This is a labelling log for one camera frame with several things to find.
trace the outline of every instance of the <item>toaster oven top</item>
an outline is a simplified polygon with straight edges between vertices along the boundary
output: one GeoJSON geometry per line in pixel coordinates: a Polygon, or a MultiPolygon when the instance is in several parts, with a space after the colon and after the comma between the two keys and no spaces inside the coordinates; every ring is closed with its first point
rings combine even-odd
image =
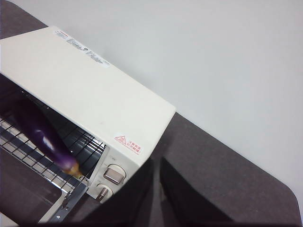
{"type": "Polygon", "coordinates": [[[3,75],[138,165],[175,113],[171,104],[54,26],[2,39],[0,45],[3,75]]]}

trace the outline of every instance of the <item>white wall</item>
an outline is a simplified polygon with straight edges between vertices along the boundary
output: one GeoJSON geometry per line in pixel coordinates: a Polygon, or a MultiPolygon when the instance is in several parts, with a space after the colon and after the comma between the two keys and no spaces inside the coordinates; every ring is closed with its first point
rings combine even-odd
{"type": "Polygon", "coordinates": [[[303,1],[12,2],[287,184],[303,211],[303,1]]]}

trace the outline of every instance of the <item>toaster oven door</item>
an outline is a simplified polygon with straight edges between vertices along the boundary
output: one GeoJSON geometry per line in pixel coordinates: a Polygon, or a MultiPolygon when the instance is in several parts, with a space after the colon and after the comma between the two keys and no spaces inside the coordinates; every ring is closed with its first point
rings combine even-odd
{"type": "Polygon", "coordinates": [[[35,103],[79,162],[83,177],[62,172],[18,127],[0,113],[0,212],[19,223],[62,221],[87,190],[105,144],[0,75],[0,107],[9,96],[35,103]]]}

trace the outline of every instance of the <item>temperature knob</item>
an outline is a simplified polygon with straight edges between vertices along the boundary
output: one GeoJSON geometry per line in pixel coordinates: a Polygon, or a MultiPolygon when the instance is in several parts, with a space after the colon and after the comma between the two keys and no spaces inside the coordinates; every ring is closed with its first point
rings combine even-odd
{"type": "Polygon", "coordinates": [[[111,164],[103,174],[103,177],[110,182],[119,185],[125,179],[126,173],[120,166],[111,164]]]}
{"type": "Polygon", "coordinates": [[[104,202],[107,199],[109,199],[109,197],[111,197],[113,195],[113,191],[109,187],[107,187],[105,184],[99,183],[97,185],[97,188],[101,189],[99,195],[96,197],[96,200],[98,202],[104,202]]]}

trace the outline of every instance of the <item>sticker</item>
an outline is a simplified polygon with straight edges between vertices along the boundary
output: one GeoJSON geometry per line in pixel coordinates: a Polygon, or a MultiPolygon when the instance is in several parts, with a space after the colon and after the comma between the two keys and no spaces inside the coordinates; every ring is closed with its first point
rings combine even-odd
{"type": "Polygon", "coordinates": [[[66,42],[71,44],[73,47],[77,48],[81,52],[85,53],[87,56],[89,56],[92,60],[95,62],[101,64],[104,68],[108,68],[110,66],[109,62],[106,61],[105,59],[101,58],[99,55],[94,53],[92,50],[90,50],[88,47],[84,46],[77,40],[73,39],[70,37],[68,34],[66,34],[63,31],[57,30],[54,31],[54,33],[59,36],[60,38],[64,39],[66,42]]]}
{"type": "Polygon", "coordinates": [[[135,152],[136,154],[140,154],[140,152],[143,150],[141,146],[139,146],[134,141],[129,140],[126,136],[121,136],[121,135],[116,136],[115,140],[117,140],[119,143],[123,144],[124,146],[135,152]]]}

